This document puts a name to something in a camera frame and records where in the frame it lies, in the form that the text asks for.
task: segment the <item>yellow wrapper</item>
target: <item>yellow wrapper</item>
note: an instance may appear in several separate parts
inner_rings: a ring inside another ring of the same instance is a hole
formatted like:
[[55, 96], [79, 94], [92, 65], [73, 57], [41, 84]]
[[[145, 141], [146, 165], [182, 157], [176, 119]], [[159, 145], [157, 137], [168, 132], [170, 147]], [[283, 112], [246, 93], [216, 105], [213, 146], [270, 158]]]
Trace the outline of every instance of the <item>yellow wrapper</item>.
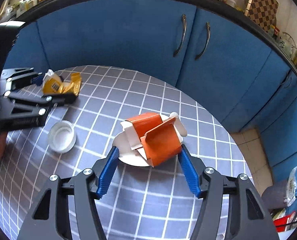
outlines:
[[44, 94], [64, 94], [74, 93], [78, 96], [81, 89], [82, 78], [80, 73], [71, 74], [71, 82], [59, 82], [56, 78], [51, 77], [43, 86]]

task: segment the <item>yellow package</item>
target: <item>yellow package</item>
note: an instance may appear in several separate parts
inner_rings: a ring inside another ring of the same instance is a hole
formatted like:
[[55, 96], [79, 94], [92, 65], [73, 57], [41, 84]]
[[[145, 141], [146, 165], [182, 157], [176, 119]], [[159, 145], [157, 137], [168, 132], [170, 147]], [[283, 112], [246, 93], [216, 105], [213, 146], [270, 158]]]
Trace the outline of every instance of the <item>yellow package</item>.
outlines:
[[79, 73], [71, 74], [71, 82], [62, 82], [61, 78], [52, 70], [48, 70], [43, 78], [43, 94], [74, 93], [78, 96], [82, 78]]

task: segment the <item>checkered tablecloth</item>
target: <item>checkered tablecloth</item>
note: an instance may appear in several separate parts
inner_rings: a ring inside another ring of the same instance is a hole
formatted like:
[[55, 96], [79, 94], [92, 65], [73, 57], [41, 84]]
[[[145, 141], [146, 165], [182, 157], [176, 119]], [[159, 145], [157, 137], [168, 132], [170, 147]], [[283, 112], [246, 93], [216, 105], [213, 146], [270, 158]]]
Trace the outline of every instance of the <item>checkered tablecloth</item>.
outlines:
[[[192, 155], [220, 173], [237, 176], [250, 171], [233, 139], [201, 105], [176, 88], [140, 72], [102, 66], [79, 66], [58, 71], [66, 80], [81, 72], [83, 85], [76, 103], [53, 110], [43, 128], [9, 132], [0, 163], [0, 227], [15, 240], [34, 197], [48, 177], [62, 178], [90, 168], [111, 149], [120, 122], [144, 112], [178, 112], [188, 136], [184, 143]], [[19, 93], [40, 96], [41, 87]], [[48, 148], [52, 125], [68, 120], [75, 126], [76, 144], [57, 154]], [[120, 163], [108, 193], [96, 201], [107, 238], [189, 239], [202, 200], [195, 199], [182, 170], [173, 158], [156, 168]], [[79, 239], [74, 199], [69, 197], [73, 239]], [[223, 197], [218, 233], [226, 230], [228, 196]]]

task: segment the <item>table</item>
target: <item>table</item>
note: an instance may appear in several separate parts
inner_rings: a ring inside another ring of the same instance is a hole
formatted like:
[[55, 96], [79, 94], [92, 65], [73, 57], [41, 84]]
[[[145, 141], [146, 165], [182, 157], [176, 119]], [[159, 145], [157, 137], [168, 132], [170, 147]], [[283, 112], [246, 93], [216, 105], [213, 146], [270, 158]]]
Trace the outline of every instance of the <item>table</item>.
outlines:
[[[5, 156], [0, 162], [0, 227], [14, 240], [34, 197], [51, 174], [61, 178], [92, 167], [107, 155], [120, 122], [144, 112], [169, 115], [178, 112], [188, 136], [190, 153], [221, 174], [251, 176], [243, 156], [221, 124], [192, 98], [154, 77], [140, 72], [105, 66], [78, 66], [58, 71], [64, 79], [81, 72], [83, 85], [77, 101], [50, 113], [43, 128], [8, 134]], [[19, 93], [42, 95], [32, 85]], [[75, 126], [77, 140], [66, 154], [48, 148], [47, 134], [60, 120]], [[189, 239], [202, 200], [189, 191], [177, 158], [156, 168], [119, 163], [109, 191], [96, 201], [107, 238]], [[73, 239], [79, 239], [74, 197], [69, 196]], [[228, 196], [218, 233], [225, 233]]]

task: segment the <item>blue gripper pad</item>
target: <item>blue gripper pad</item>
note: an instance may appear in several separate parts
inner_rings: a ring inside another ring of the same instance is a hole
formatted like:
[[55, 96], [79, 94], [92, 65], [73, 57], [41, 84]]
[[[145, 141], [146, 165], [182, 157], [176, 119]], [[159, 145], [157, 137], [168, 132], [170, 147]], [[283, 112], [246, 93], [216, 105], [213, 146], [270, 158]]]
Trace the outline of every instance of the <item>blue gripper pad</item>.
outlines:
[[182, 145], [182, 151], [177, 155], [177, 157], [183, 170], [186, 182], [190, 188], [190, 191], [196, 197], [199, 197], [201, 193], [201, 189], [199, 187], [199, 176], [190, 160], [191, 155], [188, 151], [186, 152], [186, 150], [186, 147]]
[[98, 178], [98, 188], [96, 194], [101, 198], [105, 195], [108, 191], [108, 188], [111, 184], [113, 175], [115, 173], [117, 164], [119, 162], [120, 152], [117, 147], [113, 147], [111, 152], [108, 154], [107, 162]]

